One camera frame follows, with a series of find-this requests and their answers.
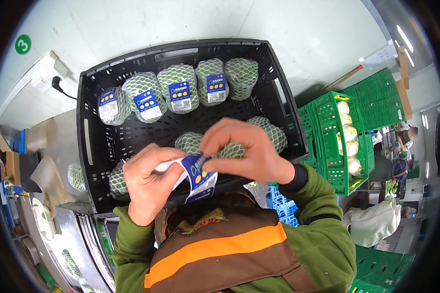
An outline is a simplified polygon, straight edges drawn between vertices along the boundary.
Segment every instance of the fluorescent light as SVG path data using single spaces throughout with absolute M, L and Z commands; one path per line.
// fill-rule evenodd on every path
M 404 48 L 404 52 L 406 53 L 407 57 L 409 58 L 409 61 L 411 62 L 412 67 L 414 67 L 414 62 L 412 61 L 412 58 L 409 55 L 409 53 L 407 52 L 406 48 Z
M 403 32 L 401 27 L 399 27 L 399 25 L 397 25 L 396 27 L 397 27 L 398 32 L 401 34 L 401 37 L 403 37 L 404 41 L 406 42 L 409 50 L 411 50 L 411 52 L 414 53 L 414 47 L 412 47 L 411 42 L 409 42 L 409 39 L 406 37 L 406 34 Z

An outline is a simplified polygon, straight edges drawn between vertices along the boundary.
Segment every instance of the brown vest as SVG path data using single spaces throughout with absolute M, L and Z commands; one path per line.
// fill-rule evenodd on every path
M 278 276 L 296 292 L 317 289 L 276 211 L 258 208 L 248 197 L 226 194 L 221 202 L 212 197 L 185 205 L 166 222 L 169 236 L 153 255 L 146 292 L 211 293 Z

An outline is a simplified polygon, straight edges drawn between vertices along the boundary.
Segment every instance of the blue pallet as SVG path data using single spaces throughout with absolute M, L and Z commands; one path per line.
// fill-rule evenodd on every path
M 275 209 L 279 221 L 288 224 L 293 227 L 298 227 L 298 220 L 295 218 L 295 211 L 298 209 L 293 200 L 287 199 L 279 192 L 277 186 L 273 186 L 269 183 L 269 194 L 265 197 L 267 207 Z

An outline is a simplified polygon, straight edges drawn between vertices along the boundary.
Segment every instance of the hand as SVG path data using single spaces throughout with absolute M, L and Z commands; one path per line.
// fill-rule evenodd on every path
M 184 157 L 184 152 L 149 144 L 122 166 L 130 195 L 128 215 L 136 225 L 147 226 L 163 208 L 184 169 L 172 164 L 162 175 L 152 174 L 162 162 Z
M 240 120 L 223 118 L 217 122 L 205 132 L 199 148 L 205 156 L 211 156 L 230 141 L 244 146 L 243 157 L 214 158 L 204 164 L 204 171 L 217 171 L 278 184 L 288 184 L 295 177 L 295 167 L 277 154 L 264 130 Z

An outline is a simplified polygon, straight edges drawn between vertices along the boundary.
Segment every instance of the white floor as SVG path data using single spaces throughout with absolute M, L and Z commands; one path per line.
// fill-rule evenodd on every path
M 0 73 L 0 124 L 17 129 L 75 108 L 53 89 L 27 85 L 8 105 L 13 86 L 53 50 L 77 82 L 80 72 L 158 44 L 206 38 L 268 40 L 294 95 L 328 85 L 387 44 L 360 0 L 99 1 L 41 0 L 18 29 L 31 38 L 26 55 L 9 49 Z

